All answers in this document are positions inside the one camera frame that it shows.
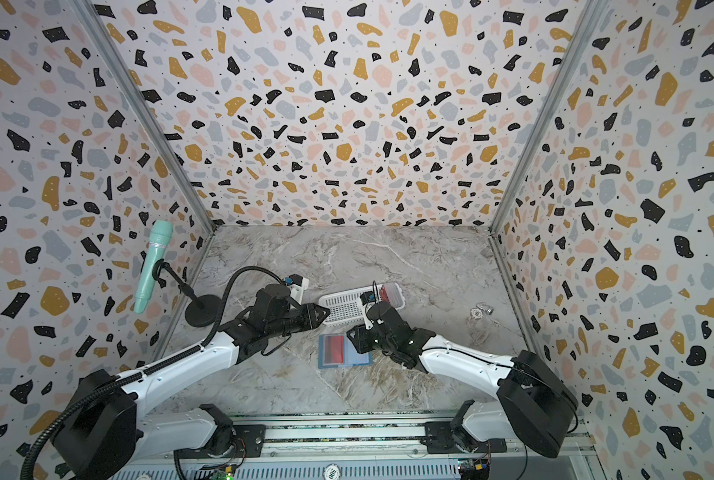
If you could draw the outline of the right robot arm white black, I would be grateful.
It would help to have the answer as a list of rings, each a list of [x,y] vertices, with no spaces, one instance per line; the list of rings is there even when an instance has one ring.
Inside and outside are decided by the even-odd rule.
[[[490,441],[516,438],[556,458],[578,426],[575,396],[531,351],[508,356],[464,347],[410,326],[386,301],[371,305],[363,324],[346,336],[360,354],[379,351],[405,369],[452,378],[499,402],[467,400],[450,422],[427,424],[423,443],[431,453],[484,453]]]

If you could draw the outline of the red VIP credit card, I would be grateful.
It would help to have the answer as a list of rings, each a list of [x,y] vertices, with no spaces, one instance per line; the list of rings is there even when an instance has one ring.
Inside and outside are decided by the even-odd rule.
[[[345,361],[345,340],[340,334],[320,337],[319,364],[322,369],[338,368]]]

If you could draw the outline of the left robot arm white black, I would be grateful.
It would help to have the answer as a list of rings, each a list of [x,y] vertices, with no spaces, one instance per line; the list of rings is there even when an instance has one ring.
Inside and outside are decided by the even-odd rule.
[[[57,450],[78,479],[109,479],[131,461],[168,451],[224,453],[234,423],[217,406],[203,404],[172,415],[156,415],[154,409],[207,376],[267,354],[274,338],[288,340],[319,328],[330,314],[317,303],[300,303],[288,285],[269,284],[257,292],[254,305],[203,341],[134,370],[87,375],[67,408],[31,445],[21,478],[34,478],[46,445]]]

